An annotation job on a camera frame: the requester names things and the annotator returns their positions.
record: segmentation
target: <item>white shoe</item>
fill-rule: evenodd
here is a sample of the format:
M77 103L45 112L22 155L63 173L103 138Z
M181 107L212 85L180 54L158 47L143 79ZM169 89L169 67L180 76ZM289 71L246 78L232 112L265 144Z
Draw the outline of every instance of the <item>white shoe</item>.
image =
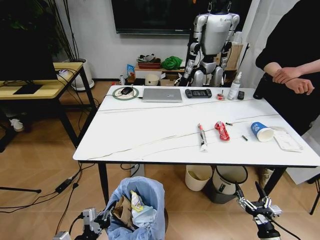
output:
M259 170L259 184L264 189L271 175L274 173L273 170L268 168L262 168Z
M10 119L9 121L16 132L22 132L23 130L25 130L24 125L19 119L14 118Z

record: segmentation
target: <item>blue paper cup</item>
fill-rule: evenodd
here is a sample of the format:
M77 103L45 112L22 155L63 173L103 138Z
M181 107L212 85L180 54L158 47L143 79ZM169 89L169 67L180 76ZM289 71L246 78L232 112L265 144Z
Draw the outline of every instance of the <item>blue paper cup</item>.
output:
M274 137L274 131L258 121L251 124L251 130L260 142L269 142Z

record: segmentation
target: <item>green ring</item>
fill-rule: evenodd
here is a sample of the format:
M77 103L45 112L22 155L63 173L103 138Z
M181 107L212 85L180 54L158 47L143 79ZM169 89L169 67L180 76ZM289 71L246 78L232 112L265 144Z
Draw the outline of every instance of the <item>green ring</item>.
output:
M123 98L120 98L120 97L118 97L118 96L115 96L116 92L117 92L119 89L124 89L124 88L126 88L126 87L119 87L119 88L117 88L117 89L114 90L114 92L112 93L112 96L113 96L115 99L121 100L121 101L132 100L132 99L135 99L136 97L139 96L139 90L136 89L135 87L132 87L132 88L136 91L136 95L133 95L133 96L130 97L130 98L123 99Z

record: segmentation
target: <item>paper cup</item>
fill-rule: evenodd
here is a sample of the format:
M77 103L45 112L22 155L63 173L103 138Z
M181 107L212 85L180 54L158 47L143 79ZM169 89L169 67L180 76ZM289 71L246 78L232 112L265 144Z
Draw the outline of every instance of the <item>paper cup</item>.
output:
M260 142L268 142L274 137L274 131L258 121L251 124L251 130Z
M190 172L199 178L195 179ZM204 188L212 176L211 166L206 165L187 165L185 171L185 184L192 191L200 191Z
M217 166L212 182L219 193L233 195L236 192L236 183L241 185L247 178L248 171L244 166Z

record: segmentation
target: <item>laptop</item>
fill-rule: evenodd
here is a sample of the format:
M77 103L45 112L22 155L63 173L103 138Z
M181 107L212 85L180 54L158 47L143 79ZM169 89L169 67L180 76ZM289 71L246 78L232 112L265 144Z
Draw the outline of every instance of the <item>laptop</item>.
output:
M182 97L179 88L145 88L142 101L151 103L181 103Z

